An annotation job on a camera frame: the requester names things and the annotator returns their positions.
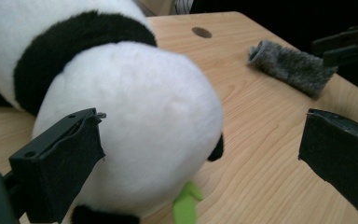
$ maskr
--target panda plush toy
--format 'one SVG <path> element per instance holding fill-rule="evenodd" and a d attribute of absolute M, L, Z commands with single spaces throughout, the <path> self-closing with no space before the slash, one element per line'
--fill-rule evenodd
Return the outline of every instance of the panda plush toy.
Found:
<path fill-rule="evenodd" d="M 104 153 L 73 223 L 139 223 L 223 154 L 217 94 L 186 56 L 159 49 L 131 0 L 0 0 L 0 105 L 36 116 L 33 137 L 95 107 Z"/>

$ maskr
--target green object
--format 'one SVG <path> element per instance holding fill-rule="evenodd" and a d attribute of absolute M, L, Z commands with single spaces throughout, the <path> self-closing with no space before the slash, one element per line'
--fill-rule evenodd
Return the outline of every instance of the green object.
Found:
<path fill-rule="evenodd" d="M 185 183 L 182 192 L 173 202 L 173 220 L 175 224 L 195 224 L 197 211 L 194 199 L 203 199 L 200 188 L 193 182 Z"/>

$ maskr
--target wooden table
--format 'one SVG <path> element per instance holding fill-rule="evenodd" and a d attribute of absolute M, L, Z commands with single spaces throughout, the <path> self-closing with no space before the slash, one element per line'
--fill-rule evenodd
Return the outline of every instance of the wooden table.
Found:
<path fill-rule="evenodd" d="M 309 108 L 358 122 L 358 88 L 334 75 L 322 96 L 301 92 L 247 65 L 260 40 L 289 44 L 236 13 L 149 18 L 161 48 L 186 54 L 217 90 L 225 113 L 226 153 L 206 163 L 194 181 L 205 199 L 199 223 L 358 223 L 358 212 L 330 184 L 297 158 Z M 210 31 L 212 38 L 192 33 Z M 30 140 L 34 118 L 0 108 L 0 172 L 7 158 Z M 172 223 L 164 207 L 142 222 Z"/>

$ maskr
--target gray fur sock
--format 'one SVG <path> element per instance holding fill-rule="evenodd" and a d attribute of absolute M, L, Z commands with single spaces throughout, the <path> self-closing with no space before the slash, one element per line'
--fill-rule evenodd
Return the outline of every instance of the gray fur sock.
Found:
<path fill-rule="evenodd" d="M 337 71 L 337 67 L 324 67 L 321 58 L 284 48 L 268 40 L 262 40 L 257 47 L 251 47 L 249 54 L 250 65 L 312 98 L 319 96 Z"/>

